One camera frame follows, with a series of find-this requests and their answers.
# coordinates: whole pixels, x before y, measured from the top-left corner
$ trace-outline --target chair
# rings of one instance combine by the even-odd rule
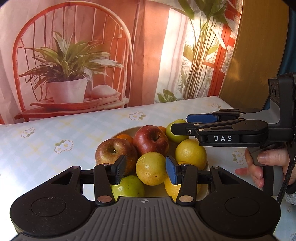
[[[36,67],[36,48],[54,48],[52,31],[64,38],[71,35],[75,41],[95,41],[110,53],[110,59],[124,67],[105,67],[108,74],[95,74],[93,83],[107,84],[117,90],[118,95],[97,100],[85,96],[82,103],[55,104],[49,96],[46,83],[34,89],[29,76],[21,74]],[[15,119],[47,118],[62,115],[122,108],[129,102],[126,96],[130,83],[132,63],[131,35],[124,22],[111,10],[96,3],[70,1],[51,6],[31,18],[16,37],[13,52],[13,73],[21,113]]]

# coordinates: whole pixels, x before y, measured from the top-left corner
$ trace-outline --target floral tablecloth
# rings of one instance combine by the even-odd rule
[[[16,231],[9,209],[16,198],[71,166],[92,169],[97,146],[117,133],[136,126],[167,126],[194,113],[231,108],[216,96],[92,112],[0,125],[0,239],[11,240]],[[244,148],[206,147],[210,166],[234,173],[246,167]],[[250,177],[243,179],[253,184]],[[93,200],[93,185],[83,194]],[[281,241],[296,241],[296,206],[283,201],[274,235]]]

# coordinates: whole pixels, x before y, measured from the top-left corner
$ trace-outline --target white bowl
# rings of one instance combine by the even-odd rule
[[[116,135],[114,135],[111,138],[116,138],[117,136],[119,136],[121,134],[127,134],[127,135],[131,136],[132,138],[134,138],[137,130],[139,130],[140,128],[141,128],[141,126],[126,129],[124,131],[117,133]],[[178,146],[178,144],[169,141],[168,156],[172,156],[175,158],[175,149],[177,148],[177,146]],[[209,170],[209,169],[210,168],[207,163],[204,170]],[[144,184],[144,186],[145,186],[145,197],[164,197],[164,196],[168,197],[169,196],[165,190],[164,183],[161,183],[157,186],[149,186],[149,185]],[[202,184],[200,187],[200,191],[197,194],[197,201],[202,200],[207,195],[208,195],[208,184]]]

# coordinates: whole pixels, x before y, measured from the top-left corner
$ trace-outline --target red apple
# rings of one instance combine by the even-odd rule
[[[113,164],[120,155],[126,156],[126,170],[124,176],[136,171],[138,153],[136,148],[125,139],[108,139],[102,142],[96,149],[96,164]]]
[[[157,126],[141,127],[133,138],[133,145],[140,155],[148,152],[158,152],[166,157],[168,153],[168,138]]]

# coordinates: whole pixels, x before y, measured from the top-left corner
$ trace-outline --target green apple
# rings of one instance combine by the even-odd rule
[[[175,120],[174,122],[168,124],[167,128],[166,128],[166,131],[165,131],[165,134],[166,136],[168,137],[168,139],[172,142],[175,142],[175,143],[181,143],[183,140],[186,140],[189,138],[189,136],[175,136],[172,131],[171,131],[171,126],[172,124],[174,123],[187,123],[186,120],[183,120],[183,119],[177,119]]]
[[[145,195],[144,184],[134,175],[121,179],[120,184],[111,186],[115,201],[119,196],[143,197]]]

